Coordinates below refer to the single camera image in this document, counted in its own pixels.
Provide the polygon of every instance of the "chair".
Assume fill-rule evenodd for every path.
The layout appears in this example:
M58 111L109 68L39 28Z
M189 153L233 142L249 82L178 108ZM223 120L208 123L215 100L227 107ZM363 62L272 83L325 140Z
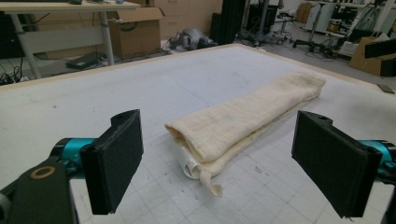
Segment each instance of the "chair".
M307 45L307 46L309 46L309 51L313 52L316 47L320 47L320 48L322 47L321 44L315 43L312 40L312 38L314 37L315 31L317 29L317 25L318 25L318 21L319 21L319 18L320 18L321 10L322 10L323 6L326 5L325 3L318 3L318 4L319 4L320 8L319 8L319 12L318 12L317 16L315 17L314 26L312 27L311 35L309 36L307 41L306 40L299 40L299 39L295 40L294 43L293 43L293 47L294 48L297 48L297 45Z

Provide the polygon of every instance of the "white table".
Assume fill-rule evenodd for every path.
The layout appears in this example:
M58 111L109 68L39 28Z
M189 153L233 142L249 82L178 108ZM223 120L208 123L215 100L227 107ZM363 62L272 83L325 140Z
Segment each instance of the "white table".
M340 219L291 158L296 112L276 122L213 178L216 198L177 164L163 125L290 71L327 83L301 107L356 139L396 143L396 98L375 85L231 45L0 87L0 189L46 159L65 137L97 137L110 118L139 108L145 154L117 212L93 216L83 180L72 180L81 223L379 223L393 191L375 183L363 218Z
M40 72L35 64L34 53L45 52L57 49L70 49L82 46L105 43L106 56L108 65L114 64L113 49L111 47L110 32L108 30L107 11L127 10L140 7L138 4L124 2L116 4L111 2L110 5L100 5L88 3L82 0L81 5L71 5L68 3L26 3L26 2L2 2L0 11L11 15L14 22L17 36L21 42L21 47L27 58L35 78L41 78ZM18 14L34 13L67 13L67 12L93 12L98 11L101 18L101 28L91 27L89 29L58 30L46 32L28 32L25 33L21 27Z

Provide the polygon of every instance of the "machine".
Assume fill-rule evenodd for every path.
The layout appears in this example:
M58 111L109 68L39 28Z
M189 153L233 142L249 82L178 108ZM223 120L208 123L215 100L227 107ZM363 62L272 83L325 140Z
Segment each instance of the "machine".
M169 39L169 43L170 49L181 46L187 50L205 49L218 45L198 29L185 29L183 32L177 33L175 37Z
M326 196L340 217L362 217L375 180L396 184L396 146L384 140L358 141L324 116L299 111L292 157ZM396 223L396 190L382 224Z
M92 213L115 213L143 155L139 110L111 118L99 138L65 138L0 190L0 223L78 222L69 180L85 178Z

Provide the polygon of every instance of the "cardboard box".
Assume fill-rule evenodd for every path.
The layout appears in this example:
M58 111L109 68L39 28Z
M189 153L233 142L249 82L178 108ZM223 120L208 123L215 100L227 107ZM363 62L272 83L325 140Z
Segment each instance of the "cardboard box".
M161 39L169 39L175 37L177 33L181 33L189 27L188 16L167 16L160 20Z
M222 1L190 1L189 27L201 30L209 35L212 23L212 14L221 13Z
M154 0L125 0L125 2L136 3L140 6L153 6Z
M160 23L163 13L157 7L141 7L134 10L107 12L109 18L122 22L110 22L113 53L122 59L161 50Z
M375 41L374 37L363 37L349 62L349 66L379 77L396 76L392 64L389 62L389 60L396 58L396 53L370 59L364 57L365 46Z
M155 0L154 6L159 7L165 16L189 15L189 0Z
M312 5L310 3L301 3L297 12L296 21L306 23L308 21L309 13Z

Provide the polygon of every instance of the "cream cloth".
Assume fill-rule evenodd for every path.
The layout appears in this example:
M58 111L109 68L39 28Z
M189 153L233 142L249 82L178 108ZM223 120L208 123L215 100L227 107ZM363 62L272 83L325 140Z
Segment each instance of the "cream cloth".
M211 177L274 121L318 97L325 82L315 74L293 72L252 93L166 123L184 173L221 196L221 186L212 185Z

